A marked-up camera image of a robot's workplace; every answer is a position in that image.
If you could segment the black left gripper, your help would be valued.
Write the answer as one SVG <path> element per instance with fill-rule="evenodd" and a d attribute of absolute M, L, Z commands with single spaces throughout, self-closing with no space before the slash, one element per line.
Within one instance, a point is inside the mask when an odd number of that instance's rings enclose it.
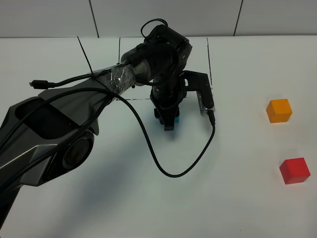
<path fill-rule="evenodd" d="M 154 83 L 160 83 L 160 85 L 152 87 L 150 99 L 155 105 L 155 118 L 164 125 L 165 131 L 174 130 L 175 116 L 178 117 L 180 113 L 178 104 L 186 96 L 184 92 L 185 83 L 182 81 L 183 75 L 184 71 L 181 71 L 172 78 L 164 74 L 154 78 Z"/>

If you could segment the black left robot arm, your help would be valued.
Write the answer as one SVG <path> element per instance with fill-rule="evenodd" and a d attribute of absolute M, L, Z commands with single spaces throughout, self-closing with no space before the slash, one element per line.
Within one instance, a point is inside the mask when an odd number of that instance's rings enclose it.
<path fill-rule="evenodd" d="M 31 82 L 36 96 L 11 106 L 0 128 L 0 220 L 4 222 L 23 185 L 40 186 L 77 167 L 99 134 L 98 117 L 133 86 L 152 87 L 151 99 L 170 130 L 192 46 L 166 24 L 156 26 L 120 63 L 59 83 Z"/>

